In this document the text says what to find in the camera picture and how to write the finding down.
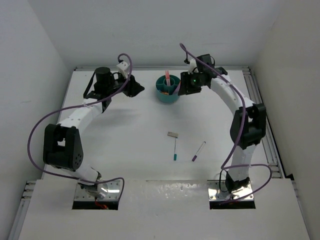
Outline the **pink pen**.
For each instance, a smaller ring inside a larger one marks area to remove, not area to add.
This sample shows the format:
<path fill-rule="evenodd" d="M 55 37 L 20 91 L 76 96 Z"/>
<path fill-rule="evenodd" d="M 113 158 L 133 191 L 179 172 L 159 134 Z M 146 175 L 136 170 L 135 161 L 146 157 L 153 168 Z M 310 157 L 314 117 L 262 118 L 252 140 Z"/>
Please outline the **pink pen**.
<path fill-rule="evenodd" d="M 165 71 L 165 80 L 166 80 L 166 85 L 169 86 L 170 85 L 170 74 L 169 74 L 168 70 Z"/>
<path fill-rule="evenodd" d="M 166 84 L 167 84 L 167 86 L 170 86 L 171 81 L 170 81 L 170 74 L 168 71 L 165 73 L 165 76 L 166 76 Z"/>

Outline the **small grey eraser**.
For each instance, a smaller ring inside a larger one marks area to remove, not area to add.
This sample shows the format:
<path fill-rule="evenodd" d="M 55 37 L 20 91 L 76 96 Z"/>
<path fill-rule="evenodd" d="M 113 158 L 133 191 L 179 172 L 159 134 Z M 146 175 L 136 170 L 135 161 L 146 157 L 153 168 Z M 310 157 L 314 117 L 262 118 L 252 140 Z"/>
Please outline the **small grey eraser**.
<path fill-rule="evenodd" d="M 178 136 L 179 136 L 177 133 L 171 132 L 171 131 L 169 131 L 169 132 L 167 133 L 167 135 L 168 135 L 169 137 L 173 137 L 173 138 L 178 138 Z"/>

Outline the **purple capped white pen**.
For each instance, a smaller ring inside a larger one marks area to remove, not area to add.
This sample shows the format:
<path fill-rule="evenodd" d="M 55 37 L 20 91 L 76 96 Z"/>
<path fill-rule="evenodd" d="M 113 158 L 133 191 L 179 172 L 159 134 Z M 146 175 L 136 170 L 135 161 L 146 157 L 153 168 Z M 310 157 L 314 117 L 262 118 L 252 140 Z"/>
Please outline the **purple capped white pen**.
<path fill-rule="evenodd" d="M 196 153 L 194 154 L 193 158 L 192 158 L 192 162 L 194 162 L 197 157 L 199 156 L 199 154 L 201 153 L 203 147 L 206 145 L 206 141 L 203 141 L 203 143 L 200 145 L 200 147 L 198 148 L 198 150 L 196 151 Z"/>

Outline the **teal capped white pen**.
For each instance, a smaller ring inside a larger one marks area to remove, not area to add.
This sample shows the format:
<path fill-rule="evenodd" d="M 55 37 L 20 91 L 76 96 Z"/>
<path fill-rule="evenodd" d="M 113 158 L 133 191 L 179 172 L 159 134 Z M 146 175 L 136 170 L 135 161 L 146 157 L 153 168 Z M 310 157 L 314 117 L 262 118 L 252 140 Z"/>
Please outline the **teal capped white pen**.
<path fill-rule="evenodd" d="M 173 160 L 174 161 L 176 161 L 177 158 L 178 158 L 177 148 L 178 148 L 178 137 L 175 138 L 175 142 L 174 142 L 174 154 L 173 154 Z"/>

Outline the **pink highlighter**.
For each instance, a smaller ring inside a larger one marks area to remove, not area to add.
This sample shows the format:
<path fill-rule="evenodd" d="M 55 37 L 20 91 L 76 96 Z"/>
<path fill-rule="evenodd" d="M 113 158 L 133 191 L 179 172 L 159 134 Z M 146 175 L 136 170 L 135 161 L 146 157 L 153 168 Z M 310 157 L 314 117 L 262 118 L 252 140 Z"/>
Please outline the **pink highlighter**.
<path fill-rule="evenodd" d="M 177 95 L 179 93 L 180 87 L 181 87 L 181 84 L 179 83 L 172 94 Z"/>

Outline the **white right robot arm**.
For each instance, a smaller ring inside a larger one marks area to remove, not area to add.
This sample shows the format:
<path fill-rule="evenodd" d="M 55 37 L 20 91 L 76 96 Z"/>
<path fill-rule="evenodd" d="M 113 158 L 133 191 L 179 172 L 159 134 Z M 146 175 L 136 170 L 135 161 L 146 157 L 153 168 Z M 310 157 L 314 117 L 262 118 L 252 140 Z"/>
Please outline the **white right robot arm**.
<path fill-rule="evenodd" d="M 184 60 L 188 70 L 180 75 L 178 95 L 200 93 L 208 87 L 229 108 L 233 120 L 229 130 L 233 147 L 221 166 L 226 172 L 225 187 L 232 193 L 248 185 L 249 168 L 256 146 L 266 135 L 267 111 L 262 103 L 246 97 L 231 81 L 223 67 L 215 67 L 209 54 Z"/>

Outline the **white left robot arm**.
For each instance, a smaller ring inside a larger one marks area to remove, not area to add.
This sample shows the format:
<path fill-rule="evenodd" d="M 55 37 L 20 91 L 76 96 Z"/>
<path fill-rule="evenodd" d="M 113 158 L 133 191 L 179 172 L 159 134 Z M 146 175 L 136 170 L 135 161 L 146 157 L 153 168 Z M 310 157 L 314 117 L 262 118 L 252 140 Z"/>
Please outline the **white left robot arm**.
<path fill-rule="evenodd" d="M 83 93 L 82 106 L 57 124 L 46 126 L 44 163 L 69 173 L 83 185 L 95 185 L 101 175 L 84 162 L 82 133 L 105 112 L 112 101 L 111 95 L 123 93 L 133 98 L 144 89 L 133 75 L 128 75 L 124 70 L 112 73 L 108 67 L 96 68 Z"/>

